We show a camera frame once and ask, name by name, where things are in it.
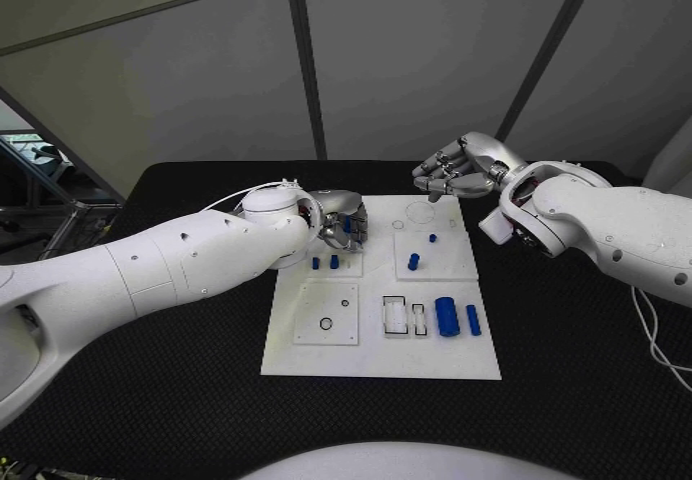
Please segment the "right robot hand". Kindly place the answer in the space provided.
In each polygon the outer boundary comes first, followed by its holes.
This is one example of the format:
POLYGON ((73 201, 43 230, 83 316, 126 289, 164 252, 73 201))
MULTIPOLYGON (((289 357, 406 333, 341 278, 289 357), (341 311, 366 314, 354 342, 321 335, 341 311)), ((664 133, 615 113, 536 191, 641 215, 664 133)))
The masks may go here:
POLYGON ((412 170, 413 186, 435 203, 442 196, 479 198, 500 192, 527 162, 491 136, 468 132, 412 170))

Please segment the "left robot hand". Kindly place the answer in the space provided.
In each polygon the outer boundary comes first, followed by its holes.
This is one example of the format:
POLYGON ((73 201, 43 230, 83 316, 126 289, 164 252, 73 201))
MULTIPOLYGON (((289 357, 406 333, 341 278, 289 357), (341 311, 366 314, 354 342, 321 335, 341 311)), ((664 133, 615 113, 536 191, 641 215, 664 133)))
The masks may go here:
POLYGON ((357 252, 367 241, 367 211, 361 195, 348 190, 317 190, 309 195, 318 205, 319 240, 332 249, 357 252))

